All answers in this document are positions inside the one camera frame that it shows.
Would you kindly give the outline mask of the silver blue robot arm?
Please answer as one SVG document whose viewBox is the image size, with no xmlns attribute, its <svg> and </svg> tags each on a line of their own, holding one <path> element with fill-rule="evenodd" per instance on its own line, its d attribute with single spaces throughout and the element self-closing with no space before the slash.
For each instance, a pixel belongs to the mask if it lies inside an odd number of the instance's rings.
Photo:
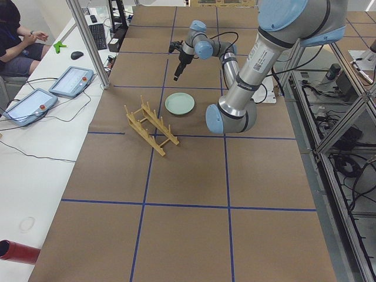
<svg viewBox="0 0 376 282">
<path fill-rule="evenodd" d="M 339 41 L 345 34 L 347 1 L 262 1 L 258 10 L 258 34 L 242 68 L 235 48 L 206 35 L 206 25 L 194 20 L 183 42 L 170 43 L 178 50 L 177 80 L 195 55 L 220 59 L 229 91 L 206 109 L 206 125 L 215 134 L 249 130 L 257 118 L 252 98 L 284 50 L 299 41 L 301 46 L 318 46 Z"/>
</svg>

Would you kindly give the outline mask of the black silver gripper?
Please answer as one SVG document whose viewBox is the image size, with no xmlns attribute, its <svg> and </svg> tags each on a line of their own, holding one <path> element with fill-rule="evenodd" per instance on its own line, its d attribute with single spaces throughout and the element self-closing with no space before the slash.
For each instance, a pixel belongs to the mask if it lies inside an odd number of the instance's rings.
<svg viewBox="0 0 376 282">
<path fill-rule="evenodd" d="M 194 49 L 189 46 L 188 44 L 183 44 L 180 48 L 180 55 L 179 55 L 179 65 L 176 68 L 174 73 L 174 81 L 178 81 L 180 75 L 183 73 L 185 69 L 185 65 L 191 64 L 194 58 Z"/>
</svg>

